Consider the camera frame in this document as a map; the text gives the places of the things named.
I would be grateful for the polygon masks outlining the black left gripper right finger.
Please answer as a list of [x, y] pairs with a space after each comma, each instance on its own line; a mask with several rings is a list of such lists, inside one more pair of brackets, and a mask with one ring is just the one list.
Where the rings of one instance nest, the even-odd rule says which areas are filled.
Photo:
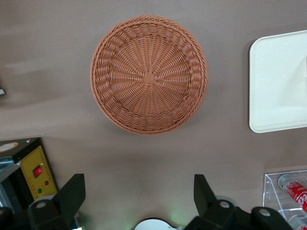
[[236, 216], [235, 206], [224, 199], [217, 199], [202, 174], [194, 175], [193, 199], [198, 211], [186, 230], [227, 230]]

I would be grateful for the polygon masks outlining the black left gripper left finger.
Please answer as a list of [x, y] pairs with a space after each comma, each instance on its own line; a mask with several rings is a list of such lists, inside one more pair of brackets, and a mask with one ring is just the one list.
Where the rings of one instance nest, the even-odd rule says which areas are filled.
[[83, 173], [75, 174], [54, 196], [41, 197], [28, 208], [33, 230], [69, 230], [86, 197]]

